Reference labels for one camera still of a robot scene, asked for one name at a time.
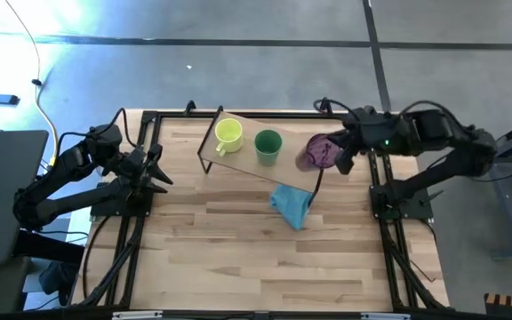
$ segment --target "cup handle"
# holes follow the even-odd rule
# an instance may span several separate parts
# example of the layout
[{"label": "cup handle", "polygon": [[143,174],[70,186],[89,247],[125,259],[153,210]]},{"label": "cup handle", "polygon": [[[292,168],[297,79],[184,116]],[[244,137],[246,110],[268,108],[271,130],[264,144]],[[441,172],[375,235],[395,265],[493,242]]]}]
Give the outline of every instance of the cup handle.
[{"label": "cup handle", "polygon": [[217,152],[219,153],[219,156],[224,156],[225,153],[227,153],[227,150],[223,149],[224,142],[219,143],[217,146]]}]

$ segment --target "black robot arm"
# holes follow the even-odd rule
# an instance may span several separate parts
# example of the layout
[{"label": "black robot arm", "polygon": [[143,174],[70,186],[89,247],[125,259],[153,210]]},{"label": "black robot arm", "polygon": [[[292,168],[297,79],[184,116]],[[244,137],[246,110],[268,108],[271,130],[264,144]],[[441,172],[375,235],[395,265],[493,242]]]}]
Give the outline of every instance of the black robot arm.
[{"label": "black robot arm", "polygon": [[[172,184],[157,166],[163,150],[160,145],[151,146],[147,154],[141,146],[130,153],[121,153],[122,134],[114,124],[91,128],[88,133],[80,135],[84,140],[64,151],[48,173],[38,176],[15,194],[13,214],[23,228],[40,230],[61,214],[109,200],[119,201],[120,205],[139,202],[146,189],[167,192],[151,183],[150,178]],[[86,178],[98,166],[103,167],[103,175],[109,172],[116,175],[107,186],[60,199],[48,199],[67,183]]]},{"label": "black robot arm", "polygon": [[[330,100],[318,102],[320,112],[333,115]],[[438,108],[409,112],[419,104]],[[481,176],[489,171],[497,153],[490,133],[474,125],[463,126],[447,108],[432,101],[415,102],[398,114],[378,113],[367,106],[349,110],[340,119],[345,129],[330,133],[328,139],[341,147],[335,163],[342,174],[351,171],[357,153],[418,156],[425,151],[452,148],[442,163],[410,179],[387,182],[384,204],[394,205],[454,176]]]}]

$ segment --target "blue cloth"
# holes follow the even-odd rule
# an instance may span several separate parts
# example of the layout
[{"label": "blue cloth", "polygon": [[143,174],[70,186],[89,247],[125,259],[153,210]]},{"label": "blue cloth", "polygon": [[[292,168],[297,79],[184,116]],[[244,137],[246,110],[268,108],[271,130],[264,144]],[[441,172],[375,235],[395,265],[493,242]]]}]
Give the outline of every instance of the blue cloth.
[{"label": "blue cloth", "polygon": [[308,215],[308,203],[312,195],[307,191],[279,185],[270,197],[270,204],[284,216],[292,228],[301,230]]}]

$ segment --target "wooden tabletop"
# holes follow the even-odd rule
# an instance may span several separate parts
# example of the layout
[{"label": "wooden tabletop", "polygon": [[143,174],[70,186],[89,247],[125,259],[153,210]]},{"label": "wooden tabletop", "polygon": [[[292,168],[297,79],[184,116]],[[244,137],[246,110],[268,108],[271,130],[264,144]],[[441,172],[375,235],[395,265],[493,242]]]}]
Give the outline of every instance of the wooden tabletop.
[{"label": "wooden tabletop", "polygon": [[[132,137],[137,137],[141,111],[128,111]],[[131,308],[391,310],[380,231],[368,199],[366,159],[358,156],[349,176],[326,170],[304,229],[294,231],[269,206],[275,183],[219,165],[204,174],[196,152],[210,121],[162,122],[160,166],[175,183],[167,187],[168,194],[156,195],[146,219]],[[330,120],[261,121],[310,135],[340,129],[338,121]],[[121,149],[130,146],[124,142]],[[397,179],[418,171],[412,157],[391,161]],[[111,218],[97,235],[88,263],[90,289],[112,263],[120,220]],[[92,233],[98,223],[92,224]],[[404,231],[411,260],[436,280],[430,283],[415,272],[447,305],[432,234],[416,220],[406,220]],[[121,275],[117,298],[125,269]],[[401,272],[397,276],[406,303],[404,277]],[[79,272],[73,303],[82,300],[81,283]]]},{"label": "wooden tabletop", "polygon": [[[243,128],[243,146],[234,153],[219,156],[216,147],[219,140],[214,134],[214,127],[223,119],[233,118],[238,120]],[[227,112],[221,112],[219,118],[211,132],[208,132],[207,141],[201,150],[201,157],[207,161],[227,166],[241,172],[253,174],[263,179],[281,183],[286,186],[298,188],[313,193],[319,171],[301,172],[295,166],[295,157],[307,145],[312,132],[291,132],[279,126],[265,124],[261,121],[247,119],[241,116],[235,116]],[[276,164],[273,166],[263,166],[258,163],[256,149],[254,147],[254,139],[258,132],[271,129],[280,134],[282,137],[282,148],[278,154]]]}]

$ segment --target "yellow mug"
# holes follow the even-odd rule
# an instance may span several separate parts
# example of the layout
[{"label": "yellow mug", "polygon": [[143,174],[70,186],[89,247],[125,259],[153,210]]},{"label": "yellow mug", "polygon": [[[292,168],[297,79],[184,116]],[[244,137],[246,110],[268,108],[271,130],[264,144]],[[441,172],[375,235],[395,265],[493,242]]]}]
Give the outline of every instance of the yellow mug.
[{"label": "yellow mug", "polygon": [[220,120],[214,129],[214,134],[219,141],[217,152],[224,156],[227,152],[235,152],[242,147],[242,125],[235,119]]}]

